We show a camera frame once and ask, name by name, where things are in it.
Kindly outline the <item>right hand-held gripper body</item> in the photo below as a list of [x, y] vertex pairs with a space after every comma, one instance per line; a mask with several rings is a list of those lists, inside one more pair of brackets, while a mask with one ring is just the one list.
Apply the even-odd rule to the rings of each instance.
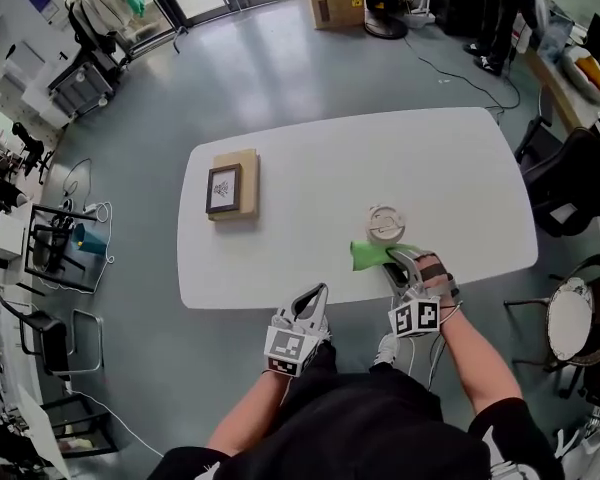
[[388, 311], [388, 318], [397, 338], [416, 337], [438, 332], [459, 309], [459, 289], [452, 277], [433, 287], [426, 287], [423, 281], [418, 281], [397, 297]]

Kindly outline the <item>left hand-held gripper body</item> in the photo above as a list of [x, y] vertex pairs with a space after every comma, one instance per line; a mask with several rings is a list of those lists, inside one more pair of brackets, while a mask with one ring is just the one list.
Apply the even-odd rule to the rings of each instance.
[[306, 332], [302, 322], [274, 315], [265, 340], [265, 367], [288, 377], [299, 377], [317, 355], [319, 346], [330, 337], [326, 317], [319, 332]]

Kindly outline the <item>person's right hand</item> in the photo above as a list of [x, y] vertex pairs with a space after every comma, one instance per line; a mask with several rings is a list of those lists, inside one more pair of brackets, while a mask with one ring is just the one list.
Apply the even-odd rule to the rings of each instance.
[[436, 253], [426, 252], [415, 259], [421, 277], [419, 294], [424, 298], [439, 297], [447, 302], [460, 300], [460, 291], [454, 276], [446, 269]]

